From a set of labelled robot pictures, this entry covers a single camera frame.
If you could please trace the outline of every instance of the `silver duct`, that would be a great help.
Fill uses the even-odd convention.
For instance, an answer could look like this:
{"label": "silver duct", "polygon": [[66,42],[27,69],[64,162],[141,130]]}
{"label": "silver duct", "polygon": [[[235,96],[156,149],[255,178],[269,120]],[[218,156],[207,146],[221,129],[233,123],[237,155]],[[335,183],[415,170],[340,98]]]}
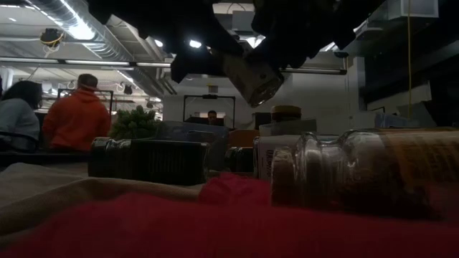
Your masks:
{"label": "silver duct", "polygon": [[[26,0],[44,15],[48,16],[68,34],[78,33],[85,26],[94,32],[91,40],[103,43],[83,44],[86,48],[104,60],[133,61],[131,53],[112,35],[112,33],[94,18],[88,11],[87,4],[83,0]],[[137,82],[139,87],[150,96],[162,96],[164,90],[158,83],[141,69],[120,71]]]}

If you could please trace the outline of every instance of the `dark hair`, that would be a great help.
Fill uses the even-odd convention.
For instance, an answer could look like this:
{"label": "dark hair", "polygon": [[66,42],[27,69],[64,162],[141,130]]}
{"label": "dark hair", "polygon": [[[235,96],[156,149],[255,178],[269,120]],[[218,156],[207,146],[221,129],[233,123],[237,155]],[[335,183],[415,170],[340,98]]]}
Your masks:
{"label": "dark hair", "polygon": [[78,86],[98,87],[98,79],[94,75],[82,74],[78,76]]}
{"label": "dark hair", "polygon": [[1,97],[1,100],[19,98],[27,102],[34,110],[42,106],[42,85],[36,82],[23,80],[16,82]]}

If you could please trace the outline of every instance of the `woman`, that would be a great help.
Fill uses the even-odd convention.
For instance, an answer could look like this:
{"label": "woman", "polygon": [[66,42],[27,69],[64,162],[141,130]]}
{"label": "woman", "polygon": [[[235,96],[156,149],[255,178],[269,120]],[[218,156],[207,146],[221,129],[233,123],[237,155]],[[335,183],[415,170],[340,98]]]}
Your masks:
{"label": "woman", "polygon": [[0,101],[0,151],[35,150],[40,125],[34,110],[39,109],[41,103],[42,85],[36,82],[17,82],[3,94]]}

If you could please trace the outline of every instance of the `gray jacket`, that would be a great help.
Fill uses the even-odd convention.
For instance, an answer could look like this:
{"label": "gray jacket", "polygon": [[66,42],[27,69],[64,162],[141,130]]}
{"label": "gray jacket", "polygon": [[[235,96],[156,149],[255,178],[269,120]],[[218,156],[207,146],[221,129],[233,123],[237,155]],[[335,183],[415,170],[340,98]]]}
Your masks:
{"label": "gray jacket", "polygon": [[[22,99],[0,101],[0,132],[28,135],[38,140],[40,124],[34,110]],[[0,140],[22,150],[34,149],[34,143],[26,138],[0,135]]]}

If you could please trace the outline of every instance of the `yellow cable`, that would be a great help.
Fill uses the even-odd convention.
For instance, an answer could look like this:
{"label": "yellow cable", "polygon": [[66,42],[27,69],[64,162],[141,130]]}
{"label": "yellow cable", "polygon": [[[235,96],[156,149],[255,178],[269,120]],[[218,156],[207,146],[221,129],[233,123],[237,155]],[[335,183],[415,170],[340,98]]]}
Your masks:
{"label": "yellow cable", "polygon": [[411,74],[411,0],[408,0],[408,119],[411,119],[411,87],[412,87],[412,74]]}
{"label": "yellow cable", "polygon": [[64,34],[61,33],[60,37],[59,37],[58,39],[53,40],[53,41],[50,41],[50,42],[44,42],[44,41],[42,41],[42,40],[40,40],[40,41],[41,41],[43,44],[53,44],[53,46],[54,46],[58,41],[60,41],[60,40],[62,39],[63,36],[64,36]]}

